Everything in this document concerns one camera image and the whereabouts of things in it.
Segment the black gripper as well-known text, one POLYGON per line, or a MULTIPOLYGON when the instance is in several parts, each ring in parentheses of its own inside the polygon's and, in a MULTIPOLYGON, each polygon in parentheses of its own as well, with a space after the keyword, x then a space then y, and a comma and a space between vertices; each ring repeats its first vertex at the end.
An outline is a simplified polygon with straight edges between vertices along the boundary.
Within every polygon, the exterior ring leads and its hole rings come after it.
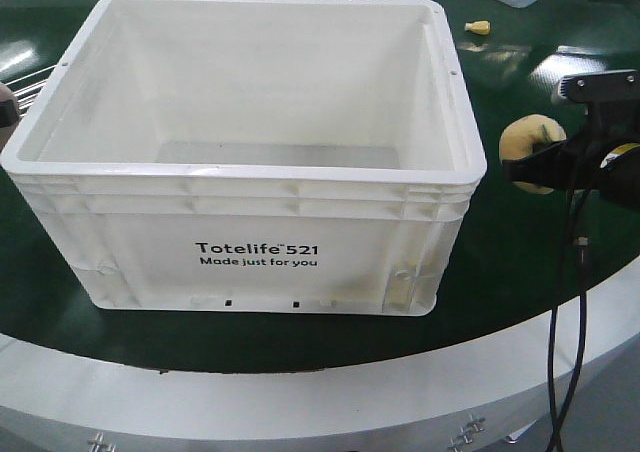
POLYGON ((505 177, 511 182, 597 190, 606 201, 637 207, 639 72, 567 75, 557 84, 557 100, 584 105, 584 125, 566 143, 535 143, 532 155, 505 160, 505 177))

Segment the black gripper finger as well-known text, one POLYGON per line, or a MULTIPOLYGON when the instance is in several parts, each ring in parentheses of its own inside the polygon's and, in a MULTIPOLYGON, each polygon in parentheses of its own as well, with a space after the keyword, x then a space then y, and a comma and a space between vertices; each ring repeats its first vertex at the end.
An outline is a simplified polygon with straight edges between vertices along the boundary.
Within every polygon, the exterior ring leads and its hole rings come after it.
POLYGON ((13 127, 19 121, 19 110, 12 99, 0 102, 0 127, 13 127))

